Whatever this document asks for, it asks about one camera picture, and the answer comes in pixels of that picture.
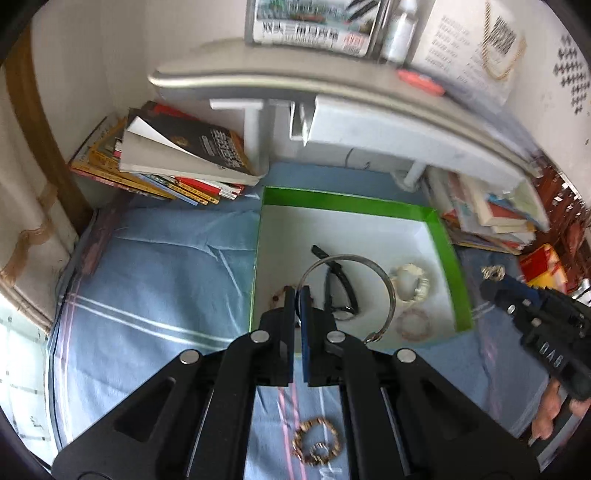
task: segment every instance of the finger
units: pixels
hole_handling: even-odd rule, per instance
[[[545,415],[540,415],[531,422],[531,436],[534,439],[541,438],[542,440],[547,440],[552,435],[553,430],[554,424],[552,423],[552,419]]]
[[[570,411],[573,412],[573,415],[583,418],[587,413],[587,410],[591,406],[591,398],[586,401],[579,401],[579,400],[571,400],[570,401]]]
[[[560,383],[557,380],[550,381],[548,387],[542,395],[542,399],[540,400],[538,412],[545,412],[551,419],[554,419],[558,416],[560,407],[562,405],[560,396],[558,395],[559,387]]]

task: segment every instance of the metal clip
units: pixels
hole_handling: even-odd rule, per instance
[[[481,272],[484,280],[501,281],[505,278],[505,267],[503,265],[483,267]]]

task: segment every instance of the white bottle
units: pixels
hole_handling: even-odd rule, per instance
[[[417,0],[400,0],[382,46],[381,57],[400,66],[406,60],[417,26]]]

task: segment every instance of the metal screw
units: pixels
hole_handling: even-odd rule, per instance
[[[409,348],[403,348],[398,351],[396,357],[398,357],[398,360],[403,364],[411,364],[417,359],[417,354]]]
[[[255,330],[251,333],[251,340],[255,343],[265,343],[271,336],[266,330]]]
[[[199,352],[196,350],[185,350],[181,353],[179,360],[182,364],[191,365],[199,360]]]
[[[341,343],[345,341],[345,334],[338,330],[333,330],[332,332],[328,332],[326,334],[326,339],[330,343]]]

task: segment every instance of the blue bedsheet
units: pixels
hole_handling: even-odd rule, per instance
[[[268,184],[424,203],[387,174],[276,164]],[[74,269],[50,338],[50,413],[66,445],[186,348],[210,353],[248,331],[261,188],[205,209],[140,200],[124,214],[91,277]],[[547,376],[521,350],[509,317],[478,297],[479,266],[515,259],[460,251],[477,328],[417,351],[513,434],[531,421]],[[338,390],[260,388],[246,478],[317,478],[288,454],[300,420],[328,415],[342,431]],[[346,456],[331,464],[348,478]]]

